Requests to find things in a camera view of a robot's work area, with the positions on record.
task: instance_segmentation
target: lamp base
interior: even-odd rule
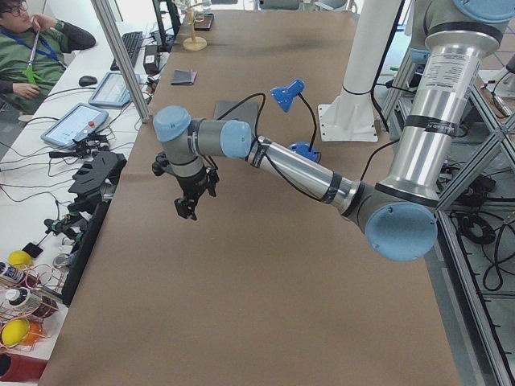
[[[320,160],[320,152],[314,146],[311,147],[310,151],[309,143],[307,142],[294,142],[288,146],[288,149],[298,155],[302,155],[304,158],[307,158],[310,161],[318,163]]]

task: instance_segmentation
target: blue lanyard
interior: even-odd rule
[[[18,36],[14,36],[12,35],[10,32],[8,32],[7,30],[5,30],[4,28],[1,28],[0,27],[0,32],[2,32],[5,36],[7,36],[8,38],[11,38],[13,39],[16,43],[18,44],[21,44],[22,46],[25,46],[27,47],[29,50],[32,49],[31,46],[29,46],[27,43],[25,43],[23,40],[21,40]],[[47,57],[49,57],[50,59],[54,59],[56,62],[59,62],[60,63],[60,60],[59,60],[59,57],[57,56],[56,52],[53,50],[52,47],[50,47],[50,44],[48,44],[48,42],[41,37],[41,35],[39,36],[39,40],[41,41],[42,45],[48,49],[48,52],[45,52],[45,51],[42,51],[42,50],[39,50],[39,49],[36,49],[35,51],[41,55],[45,55]]]

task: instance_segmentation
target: red object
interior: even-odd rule
[[[4,352],[0,354],[0,381],[35,382],[46,366],[45,359]]]

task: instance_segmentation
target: man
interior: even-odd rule
[[[37,51],[30,70],[37,31]],[[70,23],[44,14],[30,16],[26,2],[0,0],[0,93],[16,109],[33,114],[63,74],[63,54],[95,44],[91,34]]]

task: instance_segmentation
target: yellow ball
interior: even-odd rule
[[[2,330],[2,342],[6,346],[14,346],[23,341],[29,332],[29,322],[26,319],[9,321]]]
[[[25,267],[30,267],[32,265],[32,257],[25,251],[12,252],[7,261],[9,261],[9,264],[20,269],[24,269]]]

